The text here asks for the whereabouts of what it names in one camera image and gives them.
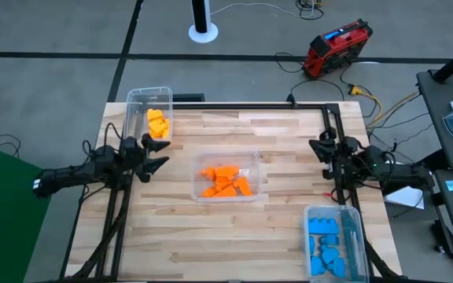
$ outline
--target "white cord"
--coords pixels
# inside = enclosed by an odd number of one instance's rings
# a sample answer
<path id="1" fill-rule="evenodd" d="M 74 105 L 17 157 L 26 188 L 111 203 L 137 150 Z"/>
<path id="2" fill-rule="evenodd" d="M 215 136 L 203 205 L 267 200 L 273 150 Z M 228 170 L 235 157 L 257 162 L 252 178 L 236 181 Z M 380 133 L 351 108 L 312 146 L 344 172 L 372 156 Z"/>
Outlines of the white cord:
<path id="1" fill-rule="evenodd" d="M 312 0 L 311 14 L 310 14 L 309 16 L 307 16 L 307 17 L 302 17 L 302 18 L 304 18 L 304 19 L 311 19 L 312 15 L 314 15 L 314 4 L 315 4 L 315 3 L 314 3 L 314 0 Z M 215 12 L 212 12 L 212 13 L 211 13 L 211 16 L 214 15 L 214 14 L 216 14 L 216 13 L 219 13 L 219 12 L 225 10 L 225 9 L 228 9 L 228 8 L 230 8 L 230 7 L 233 7 L 233 6 L 253 6 L 253 5 L 270 6 L 270 7 L 272 7 L 272 8 L 278 9 L 279 11 L 282 11 L 282 12 L 284 12 L 284 13 L 287 13 L 287 14 L 289 14 L 289 15 L 291 15 L 291 16 L 300 18 L 299 15 L 296 15 L 296 14 L 294 14 L 294 13 L 288 12 L 288 11 L 282 9 L 281 7 L 277 7 L 276 5 L 272 5 L 272 4 L 268 4 L 268 3 L 249 3 L 249 4 L 247 4 L 247 3 L 235 3 L 235 4 L 230 4 L 230 5 L 228 5 L 228 6 L 226 6 L 226 7 L 223 7 L 223 8 L 221 8 L 221 9 L 215 11 Z"/>

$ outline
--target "gray floor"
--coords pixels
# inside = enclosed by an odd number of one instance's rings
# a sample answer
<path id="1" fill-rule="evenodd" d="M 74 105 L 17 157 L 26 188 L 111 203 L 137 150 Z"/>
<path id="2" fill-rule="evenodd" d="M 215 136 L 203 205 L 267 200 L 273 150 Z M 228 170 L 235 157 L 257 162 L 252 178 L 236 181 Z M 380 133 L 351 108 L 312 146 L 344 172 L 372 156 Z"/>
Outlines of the gray floor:
<path id="1" fill-rule="evenodd" d="M 231 2 L 212 0 L 212 9 Z M 293 1 L 267 2 L 294 9 Z M 121 51 L 135 0 L 4 3 L 0 3 L 0 51 L 116 53 Z M 362 17 L 374 28 L 364 57 L 453 57 L 453 2 L 332 1 L 324 10 L 321 20 L 304 22 L 269 7 L 233 7 L 213 17 L 220 29 L 217 40 L 197 45 L 186 34 L 191 24 L 188 2 L 146 0 L 131 52 L 267 55 L 285 51 L 303 55 L 316 34 Z M 19 137 L 22 159 L 40 167 L 81 162 L 81 141 L 95 141 L 116 63 L 0 58 L 0 134 Z M 298 68 L 292 63 L 284 66 Z M 368 87 L 386 109 L 416 90 L 417 72 L 438 67 L 354 64 L 344 78 Z M 324 79 L 340 84 L 337 73 Z M 177 94 L 203 93 L 207 101 L 283 101 L 289 89 L 303 80 L 301 74 L 284 73 L 273 62 L 128 61 L 116 100 L 124 101 L 133 88 L 169 86 Z M 322 82 L 305 83 L 294 94 L 299 101 L 341 99 L 335 87 Z M 363 112 L 373 106 L 362 97 L 346 95 L 346 100 L 360 101 Z M 424 102 L 418 98 L 386 125 L 424 112 Z M 407 125 L 378 129 L 376 135 L 391 145 L 430 123 L 423 116 Z M 385 148 L 374 138 L 372 143 Z M 439 147 L 430 128 L 403 143 L 399 151 L 417 160 Z M 26 281 L 54 279 L 59 274 L 78 194 L 74 189 L 64 190 L 53 198 Z M 390 215 L 403 210 L 392 204 L 387 209 Z M 392 220 L 401 266 L 408 277 L 453 282 L 453 262 L 432 250 L 429 221 L 434 217 L 429 206 Z"/>

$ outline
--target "butcher block tabletop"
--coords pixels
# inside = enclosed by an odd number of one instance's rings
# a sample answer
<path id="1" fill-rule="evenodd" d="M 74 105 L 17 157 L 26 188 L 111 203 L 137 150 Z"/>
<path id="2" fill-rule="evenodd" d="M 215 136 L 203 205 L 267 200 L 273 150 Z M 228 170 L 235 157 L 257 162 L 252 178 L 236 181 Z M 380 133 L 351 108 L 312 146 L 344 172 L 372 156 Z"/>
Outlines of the butcher block tabletop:
<path id="1" fill-rule="evenodd" d="M 368 145 L 359 103 L 338 104 L 345 134 Z M 125 103 L 106 105 L 97 146 L 103 143 L 107 123 L 123 129 L 125 108 Z M 332 190 L 333 181 L 322 178 L 325 165 L 308 144 L 323 130 L 320 110 L 175 110 L 171 145 L 152 155 L 171 159 L 150 183 L 134 178 L 118 280 L 308 279 L 304 208 L 337 205 L 323 195 Z M 119 145 L 112 130 L 108 143 Z M 263 197 L 252 203 L 193 200 L 193 158 L 199 153 L 239 151 L 260 153 Z M 90 191 L 100 186 L 91 186 Z M 358 197 L 366 238 L 401 274 L 380 190 L 361 188 Z M 66 275 L 74 274 L 101 240 L 108 199 L 109 190 L 104 189 L 83 203 Z"/>

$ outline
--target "red power station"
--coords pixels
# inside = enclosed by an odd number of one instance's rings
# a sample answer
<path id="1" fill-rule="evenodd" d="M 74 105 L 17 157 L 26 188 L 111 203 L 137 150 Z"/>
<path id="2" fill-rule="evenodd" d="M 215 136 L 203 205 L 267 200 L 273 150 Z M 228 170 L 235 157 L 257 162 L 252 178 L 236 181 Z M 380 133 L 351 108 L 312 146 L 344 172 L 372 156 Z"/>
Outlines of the red power station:
<path id="1" fill-rule="evenodd" d="M 311 42 L 302 69 L 311 79 L 344 67 L 355 60 L 373 31 L 368 23 L 359 19 L 342 28 L 319 35 Z"/>

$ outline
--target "clear plastic container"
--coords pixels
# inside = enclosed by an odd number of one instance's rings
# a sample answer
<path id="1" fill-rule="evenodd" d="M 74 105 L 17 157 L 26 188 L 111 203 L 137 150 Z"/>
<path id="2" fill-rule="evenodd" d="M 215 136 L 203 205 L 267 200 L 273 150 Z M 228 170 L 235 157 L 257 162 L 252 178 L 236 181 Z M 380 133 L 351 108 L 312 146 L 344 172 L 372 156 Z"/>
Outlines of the clear plastic container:
<path id="1" fill-rule="evenodd" d="M 156 140 L 171 140 L 173 119 L 172 119 L 172 90 L 165 86 L 151 87 L 131 90 L 127 95 L 127 116 L 123 126 L 124 137 L 141 138 L 144 133 L 149 133 L 148 109 L 159 109 L 166 119 L 169 119 L 170 129 L 166 138 Z"/>
<path id="2" fill-rule="evenodd" d="M 334 246 L 345 261 L 345 277 L 336 277 L 331 271 L 326 270 L 321 275 L 311 275 L 311 253 L 309 245 L 308 219 L 335 219 L 338 224 L 339 245 Z M 310 234 L 314 237 L 314 254 L 320 256 L 319 238 L 322 235 Z M 307 261 L 307 274 L 312 283 L 327 282 L 368 282 L 369 271 L 366 259 L 363 229 L 359 212 L 346 205 L 337 206 L 307 206 L 304 209 L 304 242 Z"/>
<path id="3" fill-rule="evenodd" d="M 202 176 L 201 171 L 208 167 L 235 165 L 239 166 L 238 176 L 247 177 L 252 196 L 244 197 L 202 197 L 202 193 L 214 185 Z M 192 198 L 200 202 L 253 201 L 262 196 L 262 176 L 260 171 L 260 155 L 258 152 L 248 153 L 203 153 L 195 156 L 192 166 Z"/>

